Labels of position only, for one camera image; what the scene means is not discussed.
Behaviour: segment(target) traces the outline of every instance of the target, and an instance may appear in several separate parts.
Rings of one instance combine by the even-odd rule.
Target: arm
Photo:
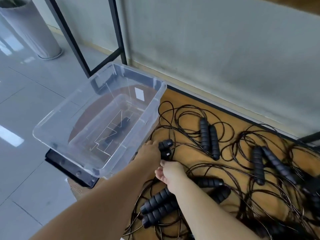
[[[195,239],[260,239],[190,180],[180,163],[161,161],[161,166],[155,171],[156,177],[176,196]]]
[[[158,142],[148,141],[125,169],[64,210],[31,240],[119,240],[143,183],[159,163]]]

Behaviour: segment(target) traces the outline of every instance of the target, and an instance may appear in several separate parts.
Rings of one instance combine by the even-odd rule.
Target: hand
[[[159,142],[156,140],[144,143],[134,158],[134,161],[142,163],[142,166],[146,166],[150,172],[153,172],[159,166],[160,160]]]
[[[168,186],[168,190],[174,194],[178,184],[184,179],[188,179],[183,166],[177,161],[160,162],[161,167],[155,171],[155,176]]]

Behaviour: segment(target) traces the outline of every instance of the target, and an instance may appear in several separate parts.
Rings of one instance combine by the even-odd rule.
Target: cylindrical planter
[[[0,13],[42,59],[51,60],[62,54],[62,49],[38,12],[32,0],[23,0],[21,7],[2,8]]]

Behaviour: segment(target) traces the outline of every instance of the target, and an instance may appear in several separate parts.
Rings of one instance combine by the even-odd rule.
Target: plastic storage box
[[[158,124],[159,78],[114,62],[66,98],[33,135],[95,177],[123,169]]]

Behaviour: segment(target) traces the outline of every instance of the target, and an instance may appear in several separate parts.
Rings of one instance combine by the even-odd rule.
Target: gray wall
[[[107,0],[57,2],[85,40],[116,49]],[[262,0],[117,2],[133,60],[296,135],[320,131],[320,17]]]

